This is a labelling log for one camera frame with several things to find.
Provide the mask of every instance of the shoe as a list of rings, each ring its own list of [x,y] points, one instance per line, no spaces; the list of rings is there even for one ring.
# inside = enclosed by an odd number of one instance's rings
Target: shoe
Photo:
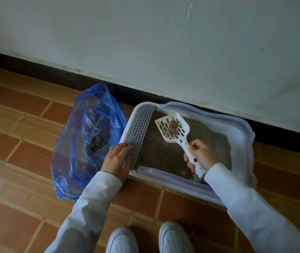
[[[178,223],[167,221],[159,230],[160,253],[194,253],[191,241]]]
[[[117,228],[110,235],[106,253],[139,253],[133,232],[127,228]]]

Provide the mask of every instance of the gray perforated mesh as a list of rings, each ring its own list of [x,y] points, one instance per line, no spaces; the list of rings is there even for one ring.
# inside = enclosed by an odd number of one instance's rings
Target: gray perforated mesh
[[[127,157],[131,159],[131,170],[133,170],[136,163],[154,108],[154,105],[144,105],[140,107],[131,125],[126,140],[129,144],[133,145],[133,148],[127,154]]]

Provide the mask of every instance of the litter scoop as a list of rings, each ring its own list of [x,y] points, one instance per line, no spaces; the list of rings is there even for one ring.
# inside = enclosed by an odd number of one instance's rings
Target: litter scoop
[[[202,168],[202,166],[200,166],[198,161],[194,161],[194,156],[191,155],[189,150],[187,149],[187,146],[189,144],[186,140],[186,136],[190,132],[190,126],[183,119],[183,117],[181,117],[178,113],[172,113],[155,120],[155,123],[161,131],[162,136],[166,142],[177,143],[183,148],[187,157],[189,157],[189,161],[196,166],[196,174],[201,179],[206,171]]]

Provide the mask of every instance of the floor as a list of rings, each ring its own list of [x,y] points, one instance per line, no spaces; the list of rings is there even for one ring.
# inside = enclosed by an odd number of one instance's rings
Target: floor
[[[55,196],[50,161],[80,93],[0,70],[0,252],[43,252],[71,212],[73,202]],[[133,107],[120,105],[128,119]],[[255,142],[254,155],[258,192],[300,229],[300,154]],[[186,229],[196,252],[253,252],[225,208],[133,179],[111,204],[95,252],[121,226],[134,231],[140,252],[158,252],[168,220]]]

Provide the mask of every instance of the litter box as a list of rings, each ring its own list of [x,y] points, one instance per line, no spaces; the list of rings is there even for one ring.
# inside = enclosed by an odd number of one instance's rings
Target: litter box
[[[209,185],[190,181],[151,167],[139,166],[137,171],[134,169],[153,111],[162,112],[163,116],[172,112],[178,112],[183,117],[198,120],[214,132],[219,132],[227,136],[231,146],[231,170],[233,174],[248,186],[256,187],[257,180],[253,174],[252,148],[255,134],[250,125],[238,117],[212,114],[178,102],[169,102],[162,105],[143,102],[133,110],[120,140],[120,143],[129,142],[134,145],[128,153],[128,156],[131,158],[131,169],[129,172],[131,177],[215,204],[224,205]]]

